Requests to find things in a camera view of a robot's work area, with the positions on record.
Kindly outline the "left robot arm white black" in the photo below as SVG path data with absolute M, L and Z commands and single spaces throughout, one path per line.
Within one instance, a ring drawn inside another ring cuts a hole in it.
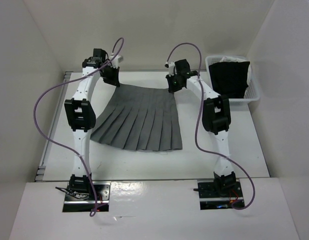
M 91 104 L 95 86 L 100 78 L 105 83 L 118 87 L 119 63 L 122 56 L 108 55 L 101 48 L 95 48 L 91 57 L 82 62 L 82 79 L 77 90 L 70 99 L 64 102 L 67 122 L 72 130 L 74 139 L 74 164 L 67 191 L 71 195 L 78 195 L 88 200 L 94 195 L 93 184 L 89 178 L 92 176 L 89 152 L 90 136 L 96 125 L 96 114 Z

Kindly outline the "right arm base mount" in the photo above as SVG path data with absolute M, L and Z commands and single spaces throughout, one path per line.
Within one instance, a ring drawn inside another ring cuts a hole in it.
M 197 187 L 193 189 L 198 193 L 199 206 L 201 210 L 221 210 L 245 207 L 245 200 L 240 181 L 235 185 L 218 193 L 213 180 L 198 180 Z

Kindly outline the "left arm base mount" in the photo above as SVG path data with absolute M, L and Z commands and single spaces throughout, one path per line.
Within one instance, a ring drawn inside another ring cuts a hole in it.
M 98 208 L 97 212 L 108 212 L 109 211 L 109 202 L 110 202 L 110 191 L 111 183 L 96 181 L 93 183 L 96 196 Z M 95 198 L 93 193 L 79 193 L 73 192 L 70 193 L 68 187 L 55 187 L 60 192 L 64 193 L 63 201 L 63 213 L 80 213 L 80 212 L 90 212 L 91 209 L 95 206 Z

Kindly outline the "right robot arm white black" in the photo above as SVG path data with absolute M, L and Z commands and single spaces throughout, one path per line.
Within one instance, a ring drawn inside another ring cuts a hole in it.
M 231 113 L 229 99 L 215 92 L 207 85 L 196 70 L 191 70 L 186 59 L 167 61 L 164 65 L 168 69 L 166 79 L 168 91 L 175 93 L 186 88 L 200 100 L 199 116 L 195 127 L 195 144 L 198 145 L 199 123 L 207 131 L 216 145 L 217 161 L 213 170 L 213 190 L 216 195 L 224 197 L 236 184 L 236 174 L 233 168 L 229 149 L 229 127 Z

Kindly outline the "grey pleated skirt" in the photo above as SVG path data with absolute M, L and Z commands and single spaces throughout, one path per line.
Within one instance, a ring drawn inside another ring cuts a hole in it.
M 183 149 L 176 99 L 166 88 L 117 87 L 90 140 L 128 151 Z

